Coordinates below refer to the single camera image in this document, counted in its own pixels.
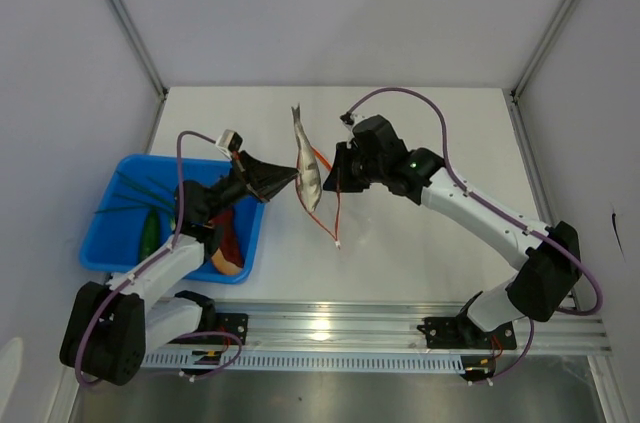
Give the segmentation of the clear zip bag orange zipper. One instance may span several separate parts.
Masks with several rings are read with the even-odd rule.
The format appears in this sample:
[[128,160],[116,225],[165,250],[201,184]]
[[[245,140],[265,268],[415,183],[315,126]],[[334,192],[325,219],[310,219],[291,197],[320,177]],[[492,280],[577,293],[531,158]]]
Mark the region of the clear zip bag orange zipper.
[[301,190],[301,178],[298,177],[294,182],[294,188],[298,201],[304,213],[319,227],[328,237],[331,238],[333,244],[338,251],[342,248],[340,238],[340,218],[341,218],[341,194],[340,193],[324,193],[316,210],[310,212],[304,204]]

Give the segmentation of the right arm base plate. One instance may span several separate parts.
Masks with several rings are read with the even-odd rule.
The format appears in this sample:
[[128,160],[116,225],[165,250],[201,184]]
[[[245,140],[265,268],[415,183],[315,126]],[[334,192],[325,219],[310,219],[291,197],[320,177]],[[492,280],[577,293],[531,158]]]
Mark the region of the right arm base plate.
[[466,317],[425,317],[416,329],[429,349],[438,350],[515,350],[517,341],[511,322],[491,331],[475,326]]

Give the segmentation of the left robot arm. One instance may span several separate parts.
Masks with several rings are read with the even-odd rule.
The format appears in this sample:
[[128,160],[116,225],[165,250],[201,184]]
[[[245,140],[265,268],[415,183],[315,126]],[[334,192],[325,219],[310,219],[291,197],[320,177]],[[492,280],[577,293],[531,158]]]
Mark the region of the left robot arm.
[[60,362],[88,387],[102,381],[122,386],[143,358],[173,340],[197,343],[218,332],[215,303],[192,292],[161,298],[198,270],[219,249],[225,228],[214,219],[247,198],[270,201],[298,176],[294,167],[269,164],[237,153],[228,173],[212,185],[188,180],[176,157],[175,230],[165,243],[109,284],[88,282],[77,292],[59,351]]

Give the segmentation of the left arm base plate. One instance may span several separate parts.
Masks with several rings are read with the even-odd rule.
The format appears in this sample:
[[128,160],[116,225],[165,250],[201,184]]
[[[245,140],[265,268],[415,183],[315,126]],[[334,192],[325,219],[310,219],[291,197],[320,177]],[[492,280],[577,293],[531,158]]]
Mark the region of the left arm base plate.
[[220,312],[216,315],[212,330],[226,332],[238,337],[242,343],[246,342],[249,328],[249,315],[237,312]]

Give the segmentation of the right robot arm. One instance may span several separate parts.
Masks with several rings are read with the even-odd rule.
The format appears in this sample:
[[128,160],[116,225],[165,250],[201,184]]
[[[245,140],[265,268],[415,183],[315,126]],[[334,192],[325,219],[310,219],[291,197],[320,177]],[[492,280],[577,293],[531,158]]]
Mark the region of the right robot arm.
[[515,270],[513,278],[472,297],[460,311],[458,338],[479,346],[493,330],[528,317],[546,322],[559,310],[582,273],[573,263],[579,250],[575,229],[522,217],[457,182],[440,155],[407,149],[380,115],[360,122],[342,116],[351,136],[336,145],[323,184],[330,192],[361,193],[381,184],[392,194],[453,220],[497,251]]

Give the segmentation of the grey toy fish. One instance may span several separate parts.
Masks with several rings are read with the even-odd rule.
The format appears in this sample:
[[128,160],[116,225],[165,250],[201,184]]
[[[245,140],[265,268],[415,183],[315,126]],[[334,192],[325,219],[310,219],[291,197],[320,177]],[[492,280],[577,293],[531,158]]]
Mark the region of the grey toy fish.
[[293,129],[298,148],[297,169],[298,178],[297,193],[306,211],[314,213],[322,196],[321,175],[315,153],[304,131],[301,120],[300,105],[291,108],[293,117]]

